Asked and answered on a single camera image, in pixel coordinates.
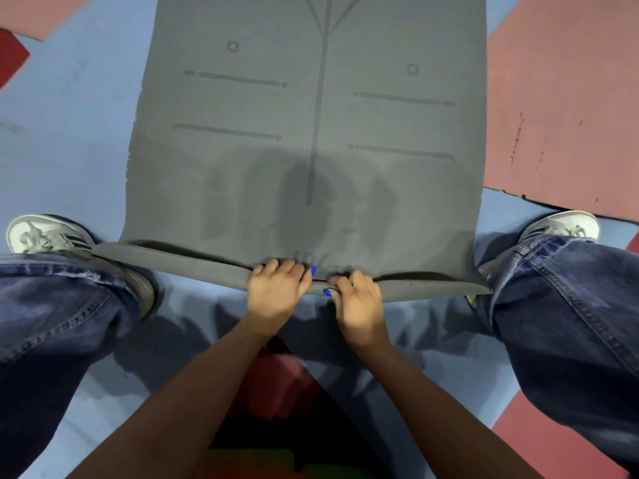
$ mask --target jeans seam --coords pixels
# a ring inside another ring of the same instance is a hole
[[[93,301],[84,306],[80,311],[66,321],[56,324],[50,330],[40,333],[39,335],[26,338],[18,346],[14,346],[8,351],[8,353],[4,354],[4,356],[0,358],[0,370],[6,368],[12,362],[20,358],[20,356],[34,349],[37,345],[42,344],[51,338],[64,333],[65,331],[72,330],[83,322],[88,321],[100,310],[102,306],[104,306],[107,300],[108,296],[105,296],[103,299]]]
[[[633,355],[614,336],[614,334],[608,329],[608,326],[606,326],[606,324],[595,314],[591,313],[581,300],[572,293],[572,290],[552,271],[542,265],[537,265],[531,260],[529,260],[529,262],[542,277],[546,278],[546,280],[555,287],[555,289],[568,302],[568,305],[571,306],[581,320],[587,324],[593,333],[595,333],[597,338],[599,338],[612,352],[612,354],[615,355],[619,362],[625,366],[628,371],[635,375],[636,378],[639,378],[639,362],[635,360]]]

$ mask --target red block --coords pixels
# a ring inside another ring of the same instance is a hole
[[[29,58],[27,49],[11,32],[0,29],[0,88]]]

